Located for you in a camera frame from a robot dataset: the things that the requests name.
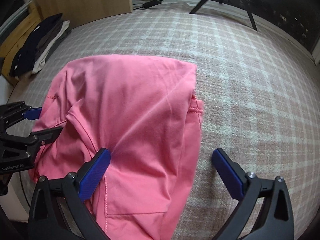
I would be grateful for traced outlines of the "pink garment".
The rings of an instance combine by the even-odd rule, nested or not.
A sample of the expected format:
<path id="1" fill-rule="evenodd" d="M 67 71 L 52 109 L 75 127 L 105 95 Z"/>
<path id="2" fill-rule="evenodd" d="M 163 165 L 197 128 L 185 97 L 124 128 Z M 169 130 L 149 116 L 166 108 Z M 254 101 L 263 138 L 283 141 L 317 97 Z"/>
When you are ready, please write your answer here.
<path id="1" fill-rule="evenodd" d="M 52 80 L 34 130 L 62 127 L 42 146 L 31 180 L 64 177 L 101 149 L 111 163 L 86 206 L 111 239 L 171 239 L 191 191 L 203 102 L 195 64 L 99 55 L 67 63 Z"/>

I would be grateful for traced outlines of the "navy folded garment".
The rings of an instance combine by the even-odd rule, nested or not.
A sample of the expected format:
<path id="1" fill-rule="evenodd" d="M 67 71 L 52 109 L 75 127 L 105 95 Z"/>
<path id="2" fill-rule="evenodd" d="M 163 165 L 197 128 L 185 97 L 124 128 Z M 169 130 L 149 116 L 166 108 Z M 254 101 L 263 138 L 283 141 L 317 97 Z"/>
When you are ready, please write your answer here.
<path id="1" fill-rule="evenodd" d="M 33 70 L 36 60 L 60 32 L 63 24 L 62 16 L 63 13 L 49 16 L 29 34 L 23 46 L 14 56 L 9 72 L 10 77 L 21 76 Z"/>

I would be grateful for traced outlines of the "wooden plank headboard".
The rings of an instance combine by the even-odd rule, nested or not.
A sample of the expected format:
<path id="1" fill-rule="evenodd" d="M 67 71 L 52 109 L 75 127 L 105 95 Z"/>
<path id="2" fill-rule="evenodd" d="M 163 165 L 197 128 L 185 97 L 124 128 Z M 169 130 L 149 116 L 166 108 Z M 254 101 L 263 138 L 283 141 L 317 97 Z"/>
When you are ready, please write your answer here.
<path id="1" fill-rule="evenodd" d="M 29 15 L 10 33 L 1 45 L 1 57 L 4 58 L 1 74 L 11 85 L 17 80 L 9 76 L 10 68 L 15 54 L 24 45 L 29 34 L 42 21 L 37 6 L 31 2 L 28 7 Z"/>

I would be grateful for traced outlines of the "plaid beige blanket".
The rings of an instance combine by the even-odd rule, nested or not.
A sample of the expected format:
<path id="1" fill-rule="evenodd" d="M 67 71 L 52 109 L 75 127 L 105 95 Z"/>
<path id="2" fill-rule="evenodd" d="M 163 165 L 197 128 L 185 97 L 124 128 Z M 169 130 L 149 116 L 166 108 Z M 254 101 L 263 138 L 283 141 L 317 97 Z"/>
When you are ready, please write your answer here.
<path id="1" fill-rule="evenodd" d="M 268 29 L 190 9 L 163 4 L 73 29 L 43 71 L 16 85 L 10 101 L 42 105 L 53 77 L 81 57 L 155 55 L 194 63 L 205 108 L 201 151 L 174 239 L 211 239 L 236 206 L 210 163 L 218 147 L 261 178 L 284 177 L 299 238 L 319 210 L 319 67 Z"/>

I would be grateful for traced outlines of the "black power adapter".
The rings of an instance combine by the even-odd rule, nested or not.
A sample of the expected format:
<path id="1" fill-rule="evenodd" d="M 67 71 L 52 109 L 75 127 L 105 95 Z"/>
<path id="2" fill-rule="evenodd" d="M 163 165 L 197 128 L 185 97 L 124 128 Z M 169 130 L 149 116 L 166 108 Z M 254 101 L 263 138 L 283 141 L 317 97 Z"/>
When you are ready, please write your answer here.
<path id="1" fill-rule="evenodd" d="M 149 9 L 151 7 L 154 7 L 154 6 L 157 6 L 157 5 L 160 5 L 162 3 L 162 0 L 151 0 L 149 2 L 146 2 L 142 5 L 142 8 L 144 9 Z"/>

